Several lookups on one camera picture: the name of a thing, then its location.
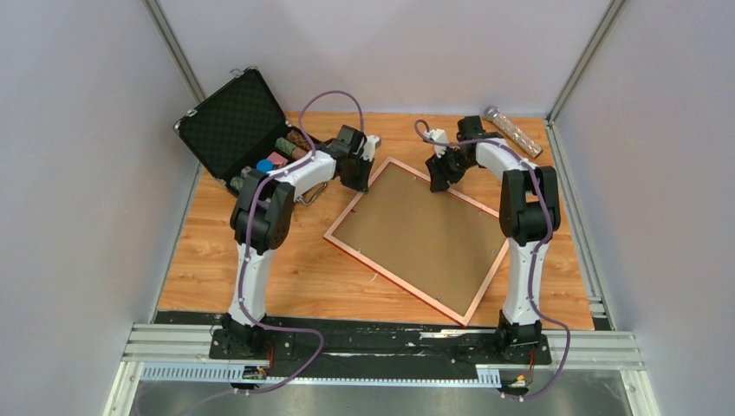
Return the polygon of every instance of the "gray wall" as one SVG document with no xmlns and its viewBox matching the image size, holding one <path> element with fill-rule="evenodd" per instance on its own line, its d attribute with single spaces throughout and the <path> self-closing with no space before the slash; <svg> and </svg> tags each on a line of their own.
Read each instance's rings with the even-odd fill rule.
<svg viewBox="0 0 735 416">
<path fill-rule="evenodd" d="M 205 92 L 257 65 L 286 109 L 551 110 L 609 0 L 160 0 Z M 343 98 L 315 108 L 353 110 Z"/>
<path fill-rule="evenodd" d="M 735 3 L 632 0 L 559 121 L 662 414 L 732 414 Z"/>
<path fill-rule="evenodd" d="M 183 214 L 193 100 L 139 1 L 0 8 L 0 414 L 100 414 Z"/>
</svg>

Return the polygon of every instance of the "wooden table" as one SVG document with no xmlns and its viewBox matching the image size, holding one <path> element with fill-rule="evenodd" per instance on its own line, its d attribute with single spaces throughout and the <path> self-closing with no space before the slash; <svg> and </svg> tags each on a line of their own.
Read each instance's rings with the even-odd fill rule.
<svg viewBox="0 0 735 416">
<path fill-rule="evenodd" d="M 291 120 L 297 118 L 296 113 L 288 116 Z M 418 117 L 432 127 L 444 128 L 451 140 L 455 137 L 459 116 L 365 114 L 367 133 L 382 138 L 374 167 L 393 156 L 428 174 L 424 162 L 433 149 L 413 131 L 413 121 Z M 342 124 L 358 126 L 354 113 L 311 112 L 304 119 L 309 133 L 324 139 L 335 137 Z M 539 165 L 553 164 L 543 120 L 518 118 L 514 122 L 545 149 L 535 161 Z M 496 130 L 490 123 L 485 123 L 485 129 Z M 484 169 L 470 169 L 455 187 L 495 210 L 499 207 L 500 182 Z M 289 236 L 276 253 L 270 271 L 268 313 L 453 324 L 323 239 L 324 232 L 354 195 L 355 191 L 335 180 L 313 205 L 296 205 Z M 234 204 L 235 198 L 205 172 L 173 255 L 159 300 L 160 310 L 225 312 L 229 308 L 237 267 L 237 250 L 229 226 Z M 509 267 L 510 258 L 506 256 L 471 325 L 498 323 L 498 311 L 508 288 Z M 593 328 L 564 211 L 562 225 L 554 234 L 543 265 L 540 308 L 571 328 Z M 546 322 L 544 326 L 553 328 Z"/>
</svg>

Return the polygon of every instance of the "blue round object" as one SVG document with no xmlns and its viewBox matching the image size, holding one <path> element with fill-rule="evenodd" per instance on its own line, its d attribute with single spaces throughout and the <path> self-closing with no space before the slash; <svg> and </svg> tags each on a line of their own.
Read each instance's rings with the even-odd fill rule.
<svg viewBox="0 0 735 416">
<path fill-rule="evenodd" d="M 255 168 L 258 169 L 258 171 L 266 173 L 273 170 L 273 162 L 271 162 L 268 159 L 263 159 L 259 162 L 257 162 L 257 165 L 255 165 Z"/>
</svg>

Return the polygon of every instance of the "pink frame border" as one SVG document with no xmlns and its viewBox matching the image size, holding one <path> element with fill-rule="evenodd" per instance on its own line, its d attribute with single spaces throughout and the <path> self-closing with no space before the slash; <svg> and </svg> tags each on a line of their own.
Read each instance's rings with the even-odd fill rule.
<svg viewBox="0 0 735 416">
<path fill-rule="evenodd" d="M 389 164 L 394 164 L 406 171 L 409 171 L 411 174 L 416 176 L 419 179 L 424 180 L 425 182 L 430 182 L 430 178 L 427 177 L 425 174 L 417 171 L 416 169 L 413 169 L 411 166 L 406 165 L 403 162 L 398 161 L 397 159 L 388 157 L 386 158 L 386 161 L 383 162 L 383 164 L 378 168 L 377 171 L 373 174 L 373 176 L 370 177 L 370 180 L 368 181 L 368 185 L 372 185 L 378 176 L 383 172 L 383 170 L 386 169 L 386 167 Z M 498 212 L 495 210 L 492 210 L 488 208 L 485 205 L 480 204 L 478 201 L 462 194 L 454 189 L 450 188 L 448 192 L 453 195 L 454 197 L 457 197 L 459 199 L 462 199 L 466 203 L 473 205 L 477 208 L 479 208 L 482 211 L 485 211 L 492 215 L 495 218 L 498 218 Z M 478 289 L 478 293 L 475 295 L 474 299 L 472 299 L 472 303 L 470 303 L 469 308 L 467 308 L 467 311 L 464 315 L 460 315 L 457 312 L 454 312 L 453 310 L 447 308 L 445 305 L 441 304 L 436 299 L 430 297 L 426 293 L 422 292 L 421 290 L 414 287 L 411 283 L 406 282 L 405 280 L 401 279 L 400 277 L 396 276 L 395 274 L 391 273 L 387 269 L 383 268 L 373 260 L 370 260 L 369 258 L 363 256 L 360 252 L 353 249 L 352 247 L 346 245 L 339 239 L 337 239 L 334 236 L 334 232 L 337 229 L 337 227 L 340 226 L 341 222 L 344 220 L 344 218 L 352 211 L 353 207 L 357 204 L 358 201 L 360 201 L 360 198 L 362 198 L 364 194 L 358 193 L 352 201 L 347 205 L 347 208 L 340 214 L 340 216 L 335 220 L 335 222 L 329 227 L 326 233 L 324 233 L 324 238 L 329 241 L 330 243 L 334 244 L 338 249 L 346 252 L 350 256 L 356 258 L 360 263 L 365 264 L 370 269 L 376 271 L 377 273 L 385 276 L 388 280 L 391 282 L 401 286 L 401 288 L 407 290 L 412 295 L 418 297 L 421 301 L 427 303 L 432 308 L 437 309 L 442 314 L 448 316 L 449 318 L 453 319 L 463 327 L 466 327 L 467 324 L 470 322 L 470 319 L 472 318 L 472 315 L 475 313 L 475 309 L 478 308 L 478 305 L 480 304 L 480 301 L 482 300 L 483 296 L 485 295 L 485 292 L 487 291 L 488 286 L 490 286 L 490 282 L 492 281 L 492 278 L 495 276 L 495 272 L 498 271 L 498 268 L 500 267 L 500 263 L 503 261 L 503 258 L 505 257 L 505 253 L 508 251 L 508 240 L 505 240 L 505 243 L 503 243 L 503 247 L 500 248 L 500 252 L 498 253 L 498 256 L 495 258 L 495 262 L 493 262 L 492 266 L 490 267 L 490 270 L 487 273 L 487 276 L 485 277 L 485 280 L 480 285 L 480 288 Z"/>
</svg>

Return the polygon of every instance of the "cork board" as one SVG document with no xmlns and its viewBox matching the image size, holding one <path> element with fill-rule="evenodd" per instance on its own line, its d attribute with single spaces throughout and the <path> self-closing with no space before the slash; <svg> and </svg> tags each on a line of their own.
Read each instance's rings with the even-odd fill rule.
<svg viewBox="0 0 735 416">
<path fill-rule="evenodd" d="M 393 158 L 324 237 L 466 326 L 508 250 L 498 213 Z"/>
</svg>

